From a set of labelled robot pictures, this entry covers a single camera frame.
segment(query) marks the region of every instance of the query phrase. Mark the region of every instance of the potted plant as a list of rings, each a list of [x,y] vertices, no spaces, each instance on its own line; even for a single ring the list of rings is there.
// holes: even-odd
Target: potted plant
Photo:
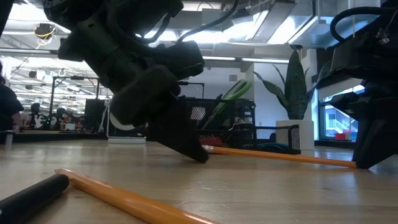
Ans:
[[[263,79],[257,72],[254,72],[258,79],[263,82],[267,90],[275,94],[279,100],[279,103],[286,109],[287,116],[290,120],[277,121],[276,126],[282,127],[291,126],[294,124],[298,124],[300,126],[301,149],[314,148],[313,122],[305,121],[303,119],[308,108],[308,104],[311,102],[313,93],[319,81],[330,71],[330,66],[331,62],[328,62],[322,67],[318,80],[310,89],[310,91],[307,91],[307,85],[305,83],[305,78],[309,68],[304,72],[297,51],[294,51],[292,56],[290,56],[289,64],[287,66],[286,79],[281,74],[280,70],[274,65],[275,69],[280,75],[280,78],[282,79],[282,82],[284,83],[284,91],[282,91],[279,86]]]

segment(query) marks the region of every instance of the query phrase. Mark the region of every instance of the ceiling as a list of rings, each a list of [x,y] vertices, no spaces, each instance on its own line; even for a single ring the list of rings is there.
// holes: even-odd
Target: ceiling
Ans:
[[[249,57],[288,59],[292,53],[290,44],[302,44],[304,47],[326,47],[334,44],[328,30],[328,24],[339,11],[350,7],[350,0],[322,0],[318,4],[313,0],[240,0],[238,9],[246,9],[252,22],[233,25],[228,19],[222,25],[190,37],[198,42],[203,56]],[[380,4],[380,0],[357,0],[358,4]],[[209,23],[227,11],[233,0],[184,1],[184,10],[170,21],[168,29],[155,44],[173,45],[184,32]],[[357,17],[356,22],[362,28],[373,17]],[[51,24],[54,33],[51,41],[42,42],[34,35],[39,24]],[[337,27],[344,35],[352,34],[352,20],[342,22]],[[59,60],[56,52],[49,55],[25,53],[4,53],[3,49],[39,49],[58,50],[61,38],[70,31],[58,26],[46,18],[42,0],[16,0],[3,35],[0,39],[0,55],[7,63],[7,73],[11,78],[11,87],[19,93],[19,98],[28,108],[42,97],[42,109],[49,109],[51,76],[66,71],[65,76],[84,74],[96,77],[85,62]],[[247,62],[206,61],[207,67],[240,68],[243,72],[249,67]],[[42,79],[32,79],[29,72],[39,71]],[[64,80],[55,89],[56,107],[70,108],[76,113],[84,111],[86,98],[95,97],[97,80]],[[101,86],[100,98],[111,96],[111,92]]]

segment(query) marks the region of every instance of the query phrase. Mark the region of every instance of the white planter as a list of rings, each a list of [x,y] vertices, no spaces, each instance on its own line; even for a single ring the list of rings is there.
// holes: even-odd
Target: white planter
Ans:
[[[291,125],[299,125],[300,133],[300,149],[304,150],[314,150],[314,137],[313,137],[313,121],[304,120],[288,120],[288,121],[277,121],[277,127],[285,127]],[[278,132],[276,133],[276,140],[278,142]]]

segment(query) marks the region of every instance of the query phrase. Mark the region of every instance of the window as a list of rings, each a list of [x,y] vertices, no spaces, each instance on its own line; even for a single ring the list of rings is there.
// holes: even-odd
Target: window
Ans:
[[[364,87],[359,85],[340,93],[328,96],[319,104],[320,139],[345,139],[355,141],[358,133],[358,121],[330,105],[330,100],[340,94],[364,92]]]

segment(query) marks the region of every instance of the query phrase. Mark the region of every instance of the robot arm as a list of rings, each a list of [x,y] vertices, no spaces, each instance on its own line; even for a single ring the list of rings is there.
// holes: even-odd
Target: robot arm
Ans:
[[[113,93],[112,114],[121,124],[149,122],[156,141],[198,162],[206,162],[180,94],[178,81],[203,71],[204,61],[197,44],[182,42],[188,35],[223,22],[222,18],[185,34],[166,48],[149,43],[163,33],[171,18],[182,9],[181,0],[45,0],[50,21],[72,33],[62,41],[60,59],[86,61],[101,84]],[[144,37],[163,18],[153,38]]]

